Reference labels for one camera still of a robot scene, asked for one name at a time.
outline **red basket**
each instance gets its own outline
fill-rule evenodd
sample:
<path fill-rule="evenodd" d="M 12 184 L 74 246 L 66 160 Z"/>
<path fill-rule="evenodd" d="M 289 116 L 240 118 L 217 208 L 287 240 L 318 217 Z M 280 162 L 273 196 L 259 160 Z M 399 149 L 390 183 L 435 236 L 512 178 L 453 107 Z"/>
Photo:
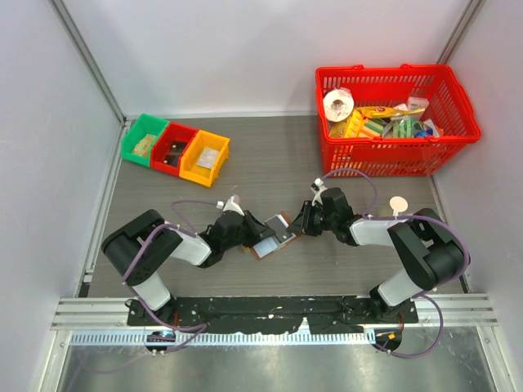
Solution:
<path fill-rule="evenodd" d="M 410 96 L 430 102 L 422 120 L 432 118 L 443 136 L 389 139 L 332 138 L 323 98 L 334 88 L 351 90 L 355 106 L 396 106 Z M 465 145 L 477 142 L 480 128 L 463 87 L 448 65 L 401 65 L 364 68 L 363 65 L 316 70 L 318 131 L 324 173 L 341 167 L 371 176 L 429 176 Z M 348 171 L 337 176 L 357 176 Z"/>

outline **toilet paper roll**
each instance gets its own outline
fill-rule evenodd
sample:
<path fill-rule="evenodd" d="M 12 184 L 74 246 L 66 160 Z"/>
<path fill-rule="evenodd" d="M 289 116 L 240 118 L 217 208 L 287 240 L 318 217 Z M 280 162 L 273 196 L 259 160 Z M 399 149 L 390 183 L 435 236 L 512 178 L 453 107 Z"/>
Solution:
<path fill-rule="evenodd" d="M 333 123 L 349 117 L 353 109 L 354 99 L 346 88 L 332 90 L 324 98 L 325 117 Z"/>

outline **metal floor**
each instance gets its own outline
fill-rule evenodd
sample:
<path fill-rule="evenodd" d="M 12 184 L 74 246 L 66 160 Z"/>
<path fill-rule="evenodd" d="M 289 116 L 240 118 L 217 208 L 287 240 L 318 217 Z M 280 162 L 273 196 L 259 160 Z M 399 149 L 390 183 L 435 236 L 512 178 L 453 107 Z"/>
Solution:
<path fill-rule="evenodd" d="M 230 137 L 230 159 L 211 189 L 123 161 L 119 170 L 104 237 L 147 209 L 158 210 L 177 223 L 170 203 L 180 198 L 226 200 L 232 194 L 260 221 L 279 212 L 291 219 L 304 200 L 311 199 L 310 183 L 321 174 L 316 117 L 192 118 L 177 119 Z M 408 212 L 422 207 L 436 209 L 426 177 L 375 178 L 380 199 L 373 214 L 390 215 L 390 197 L 409 201 Z M 363 178 L 333 179 L 356 213 L 373 198 Z M 204 229 L 219 211 L 202 205 L 181 206 Z M 239 248 L 230 250 L 210 269 L 198 269 L 182 261 L 169 261 L 160 275 L 175 296 L 280 296 L 365 294 L 400 268 L 395 250 L 386 247 L 348 247 L 332 234 L 301 237 L 262 261 Z M 114 267 L 100 254 L 89 296 L 128 296 Z M 462 292 L 459 282 L 440 292 Z"/>
<path fill-rule="evenodd" d="M 430 345 L 435 328 L 404 332 L 401 352 Z M 496 391 L 474 327 L 446 328 L 440 345 L 420 359 L 397 359 L 370 345 L 188 347 L 165 357 L 140 359 L 111 374 L 78 369 L 88 353 L 90 369 L 111 371 L 143 353 L 143 347 L 71 347 L 59 391 L 74 392 L 326 392 Z"/>

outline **yellow bin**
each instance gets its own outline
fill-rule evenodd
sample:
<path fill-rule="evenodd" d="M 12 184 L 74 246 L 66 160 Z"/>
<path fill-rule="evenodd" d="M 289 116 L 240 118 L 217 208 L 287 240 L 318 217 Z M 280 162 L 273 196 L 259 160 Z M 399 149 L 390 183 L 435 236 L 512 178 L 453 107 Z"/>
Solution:
<path fill-rule="evenodd" d="M 218 178 L 221 165 L 229 158 L 229 140 L 227 137 L 211 132 L 198 131 L 181 156 L 180 177 L 210 188 L 214 180 Z M 197 164 L 204 149 L 218 151 L 216 161 L 210 169 Z"/>

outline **gray tabletop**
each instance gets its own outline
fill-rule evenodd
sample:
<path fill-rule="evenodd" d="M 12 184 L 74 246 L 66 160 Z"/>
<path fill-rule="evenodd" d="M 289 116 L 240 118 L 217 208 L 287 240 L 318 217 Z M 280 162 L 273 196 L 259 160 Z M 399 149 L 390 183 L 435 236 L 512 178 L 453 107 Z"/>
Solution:
<path fill-rule="evenodd" d="M 178 223 L 170 204 L 181 198 L 226 200 L 242 198 L 242 207 L 258 220 L 286 212 L 291 219 L 304 200 L 311 199 L 310 183 L 322 174 L 316 118 L 192 118 L 179 123 L 230 137 L 230 159 L 211 189 L 161 172 L 122 162 L 104 236 L 142 212 L 154 208 Z M 377 177 L 380 192 L 373 214 L 390 215 L 389 199 L 401 195 L 408 212 L 436 208 L 426 177 Z M 373 191 L 363 178 L 328 180 L 339 186 L 356 213 L 372 201 Z M 182 205 L 181 210 L 201 230 L 219 211 L 203 205 Z M 300 237 L 280 251 L 257 261 L 241 248 L 228 251 L 209 269 L 169 259 L 160 275 L 175 296 L 278 296 L 365 294 L 400 268 L 396 251 L 387 247 L 348 247 L 333 234 Z M 89 296 L 128 296 L 120 276 L 103 254 L 96 263 Z M 458 282 L 440 292 L 461 292 Z"/>

